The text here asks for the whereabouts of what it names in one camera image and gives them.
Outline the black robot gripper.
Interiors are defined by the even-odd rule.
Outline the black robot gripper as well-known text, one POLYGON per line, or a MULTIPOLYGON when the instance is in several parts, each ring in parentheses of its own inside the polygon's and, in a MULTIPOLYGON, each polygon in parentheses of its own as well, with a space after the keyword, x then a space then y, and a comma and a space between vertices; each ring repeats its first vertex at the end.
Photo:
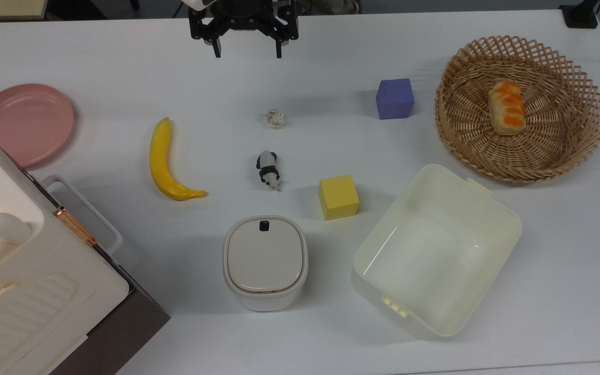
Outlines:
POLYGON ((282 58, 285 42, 298 39, 296 1, 188 1, 191 37, 211 44, 221 58, 220 36, 227 31, 257 30, 276 43, 276 57, 282 58))

